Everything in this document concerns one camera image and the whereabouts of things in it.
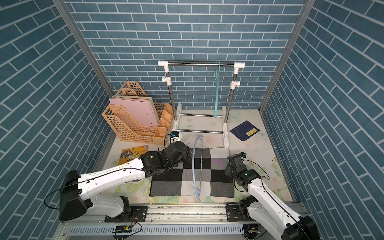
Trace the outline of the black white checkered scarf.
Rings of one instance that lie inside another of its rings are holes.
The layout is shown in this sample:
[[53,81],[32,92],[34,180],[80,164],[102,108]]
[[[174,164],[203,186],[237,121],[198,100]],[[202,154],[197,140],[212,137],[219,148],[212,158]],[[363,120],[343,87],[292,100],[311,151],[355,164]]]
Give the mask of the black white checkered scarf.
[[225,148],[196,149],[195,157],[152,178],[150,197],[196,196],[233,198],[233,180],[225,175],[230,152]]

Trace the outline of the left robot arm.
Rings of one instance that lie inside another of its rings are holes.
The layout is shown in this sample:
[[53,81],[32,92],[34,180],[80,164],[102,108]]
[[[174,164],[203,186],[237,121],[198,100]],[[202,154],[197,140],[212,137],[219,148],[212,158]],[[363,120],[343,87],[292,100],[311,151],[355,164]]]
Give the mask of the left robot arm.
[[101,192],[124,183],[169,172],[179,163],[190,161],[191,150],[181,141],[161,151],[149,151],[123,165],[90,174],[70,171],[60,190],[59,219],[74,220],[83,215],[106,216],[109,222],[131,221],[132,210],[127,197],[110,198]]

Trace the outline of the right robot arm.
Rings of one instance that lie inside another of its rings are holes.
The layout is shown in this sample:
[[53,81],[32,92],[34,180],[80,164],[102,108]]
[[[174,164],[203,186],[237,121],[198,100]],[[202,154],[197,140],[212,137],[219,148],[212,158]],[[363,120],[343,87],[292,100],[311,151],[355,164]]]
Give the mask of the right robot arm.
[[243,217],[261,224],[276,240],[320,239],[315,221],[302,217],[279,199],[265,184],[264,176],[247,168],[241,155],[228,157],[225,175],[250,194],[240,201]]

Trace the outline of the green clothes hanger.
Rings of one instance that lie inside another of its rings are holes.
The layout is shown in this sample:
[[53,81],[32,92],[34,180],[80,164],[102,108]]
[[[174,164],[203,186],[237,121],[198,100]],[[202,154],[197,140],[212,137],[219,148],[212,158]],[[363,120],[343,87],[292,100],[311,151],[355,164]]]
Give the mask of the green clothes hanger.
[[221,61],[218,62],[218,67],[215,70],[215,107],[214,107],[214,117],[218,117],[218,108],[219,108],[219,78],[220,78],[220,69],[221,69]]

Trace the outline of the dark blue book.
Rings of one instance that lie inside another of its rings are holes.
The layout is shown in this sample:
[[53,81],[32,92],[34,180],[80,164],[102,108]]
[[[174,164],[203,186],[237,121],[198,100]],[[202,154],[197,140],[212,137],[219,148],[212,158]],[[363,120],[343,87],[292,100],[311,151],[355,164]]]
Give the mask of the dark blue book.
[[259,131],[260,130],[249,121],[244,121],[237,127],[230,130],[230,132],[242,142],[245,142]]

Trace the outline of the white steel clothes rack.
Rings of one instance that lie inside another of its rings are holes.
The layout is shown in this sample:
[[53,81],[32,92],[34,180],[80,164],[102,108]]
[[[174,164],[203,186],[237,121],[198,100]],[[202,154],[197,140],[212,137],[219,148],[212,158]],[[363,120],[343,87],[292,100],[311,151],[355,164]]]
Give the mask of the white steel clothes rack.
[[[235,89],[240,86],[240,82],[237,80],[237,76],[240,69],[244,69],[246,67],[246,64],[244,62],[229,62],[229,61],[158,61],[158,66],[163,67],[165,71],[165,76],[162,78],[162,81],[165,82],[168,86],[170,100],[171,100],[171,106],[173,110],[173,117],[174,117],[174,125],[172,126],[173,131],[178,132],[186,132],[186,133],[201,133],[201,134],[220,134],[223,136],[224,140],[224,147],[229,147],[229,131],[228,131],[228,118],[229,113],[233,101],[233,96]],[[184,114],[182,113],[182,105],[175,104],[175,99],[173,95],[173,89],[172,89],[172,80],[170,77],[170,67],[217,67],[218,70],[216,71],[216,82],[219,82],[219,75],[220,75],[220,69],[223,68],[233,68],[233,77],[230,84],[230,92],[229,92],[229,99],[226,106],[222,107],[222,131],[206,131],[206,130],[182,130],[179,129],[179,123],[180,123],[180,117]]]

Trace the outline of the orange comic book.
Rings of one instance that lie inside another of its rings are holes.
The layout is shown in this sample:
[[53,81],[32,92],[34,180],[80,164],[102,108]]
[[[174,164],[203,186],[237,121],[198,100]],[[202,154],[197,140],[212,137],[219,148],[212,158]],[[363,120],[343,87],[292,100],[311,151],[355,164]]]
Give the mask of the orange comic book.
[[123,149],[120,155],[118,165],[123,165],[132,161],[135,158],[140,157],[148,151],[148,146],[139,146],[134,148]]

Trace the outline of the pink file folder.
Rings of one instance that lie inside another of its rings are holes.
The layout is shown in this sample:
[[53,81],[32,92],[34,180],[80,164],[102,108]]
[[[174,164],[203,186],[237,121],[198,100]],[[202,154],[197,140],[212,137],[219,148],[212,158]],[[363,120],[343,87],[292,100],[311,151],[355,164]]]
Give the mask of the pink file folder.
[[112,105],[124,107],[141,125],[156,127],[159,123],[154,103],[150,101],[110,99]]

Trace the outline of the beige file folder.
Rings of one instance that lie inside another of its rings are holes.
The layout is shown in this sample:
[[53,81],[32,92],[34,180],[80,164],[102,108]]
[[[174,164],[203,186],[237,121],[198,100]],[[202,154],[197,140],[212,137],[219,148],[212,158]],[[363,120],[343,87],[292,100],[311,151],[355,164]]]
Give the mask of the beige file folder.
[[139,97],[139,96],[113,96],[113,99],[150,101],[151,103],[153,103],[153,99],[152,99],[151,97]]

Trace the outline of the orange plastic file organizer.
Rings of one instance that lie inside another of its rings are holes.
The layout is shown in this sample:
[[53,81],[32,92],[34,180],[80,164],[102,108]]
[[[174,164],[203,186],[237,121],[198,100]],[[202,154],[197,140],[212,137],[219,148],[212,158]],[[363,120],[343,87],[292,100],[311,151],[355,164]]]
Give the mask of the orange plastic file organizer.
[[[149,97],[140,84],[133,81],[124,82],[115,96]],[[161,145],[171,131],[173,110],[168,103],[154,102],[154,105],[159,117],[156,127],[141,125],[124,107],[111,103],[102,116],[121,141]]]

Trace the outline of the small green circuit board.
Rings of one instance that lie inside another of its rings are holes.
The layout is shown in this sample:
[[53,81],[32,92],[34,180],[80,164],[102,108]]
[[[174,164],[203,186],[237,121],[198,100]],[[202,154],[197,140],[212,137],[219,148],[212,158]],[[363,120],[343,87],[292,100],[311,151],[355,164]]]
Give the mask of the small green circuit board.
[[116,226],[115,230],[113,231],[113,234],[124,234],[128,235],[132,233],[132,226]]

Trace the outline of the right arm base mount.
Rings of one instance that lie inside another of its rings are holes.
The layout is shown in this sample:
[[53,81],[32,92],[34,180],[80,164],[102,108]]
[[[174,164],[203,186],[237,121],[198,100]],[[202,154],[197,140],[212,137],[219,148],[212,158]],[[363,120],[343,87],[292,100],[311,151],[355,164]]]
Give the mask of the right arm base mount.
[[239,205],[229,204],[226,205],[227,221],[228,222],[254,222],[252,218],[245,213]]

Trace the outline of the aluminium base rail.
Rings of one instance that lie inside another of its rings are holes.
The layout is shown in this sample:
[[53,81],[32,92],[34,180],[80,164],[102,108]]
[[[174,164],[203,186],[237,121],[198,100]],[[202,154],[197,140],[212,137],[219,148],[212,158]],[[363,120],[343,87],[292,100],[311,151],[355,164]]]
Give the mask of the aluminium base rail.
[[[229,204],[158,204],[158,205],[131,205],[131,206],[148,206],[146,224],[187,224],[187,223],[227,223],[226,205]],[[87,211],[86,214],[72,220],[64,220],[67,224],[85,224],[105,223],[105,217],[110,216],[108,211],[102,210],[101,213],[92,213]]]

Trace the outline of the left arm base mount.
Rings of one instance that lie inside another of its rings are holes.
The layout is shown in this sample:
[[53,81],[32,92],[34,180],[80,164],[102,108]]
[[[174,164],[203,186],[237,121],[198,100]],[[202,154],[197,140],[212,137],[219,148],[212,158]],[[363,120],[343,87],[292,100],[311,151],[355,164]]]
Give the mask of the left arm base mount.
[[144,223],[147,217],[148,206],[131,206],[130,210],[124,211],[117,217],[105,217],[105,223]]

